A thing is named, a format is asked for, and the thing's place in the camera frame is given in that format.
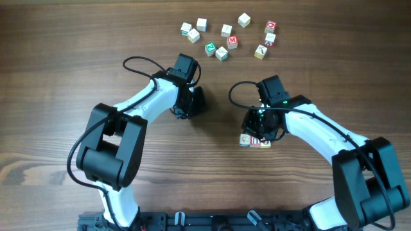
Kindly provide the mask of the red letter U block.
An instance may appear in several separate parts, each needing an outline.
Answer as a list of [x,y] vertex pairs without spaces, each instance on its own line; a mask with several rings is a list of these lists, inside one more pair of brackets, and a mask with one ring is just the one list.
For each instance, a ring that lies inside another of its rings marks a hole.
[[261,141],[256,138],[256,137],[251,137],[250,138],[250,147],[251,148],[260,148],[261,146]]

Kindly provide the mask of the soccer ball yellow block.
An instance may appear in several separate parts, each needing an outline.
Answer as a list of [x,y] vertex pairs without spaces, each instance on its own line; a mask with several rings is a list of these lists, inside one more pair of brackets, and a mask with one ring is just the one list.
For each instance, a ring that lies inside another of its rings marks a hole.
[[270,141],[261,142],[260,148],[271,148],[271,142]]

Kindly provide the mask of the blue letter H block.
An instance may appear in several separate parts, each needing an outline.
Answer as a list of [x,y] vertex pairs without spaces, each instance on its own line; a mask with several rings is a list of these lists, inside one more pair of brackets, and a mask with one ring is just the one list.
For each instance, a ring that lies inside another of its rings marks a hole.
[[251,136],[250,136],[250,135],[242,133],[242,134],[240,135],[239,145],[240,145],[240,146],[249,147],[249,146],[250,146],[250,140],[251,140]]

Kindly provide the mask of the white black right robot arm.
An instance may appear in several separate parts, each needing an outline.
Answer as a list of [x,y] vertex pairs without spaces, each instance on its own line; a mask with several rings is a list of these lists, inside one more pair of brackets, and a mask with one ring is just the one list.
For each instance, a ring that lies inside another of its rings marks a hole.
[[317,230],[395,227],[395,213],[410,206],[410,194],[393,145],[368,139],[325,116],[308,98],[296,96],[248,107],[243,130],[262,141],[278,141],[278,129],[307,142],[330,164],[334,195],[308,207]]

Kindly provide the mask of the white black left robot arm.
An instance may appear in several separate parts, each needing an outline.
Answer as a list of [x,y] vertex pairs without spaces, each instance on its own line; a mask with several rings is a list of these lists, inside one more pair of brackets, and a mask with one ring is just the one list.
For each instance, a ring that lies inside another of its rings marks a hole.
[[202,87],[190,77],[159,71],[130,99],[96,105],[84,134],[69,153],[85,173],[86,187],[97,189],[104,211],[98,225],[106,230],[139,230],[140,210],[132,181],[141,159],[150,124],[166,110],[178,119],[191,119],[205,108]]

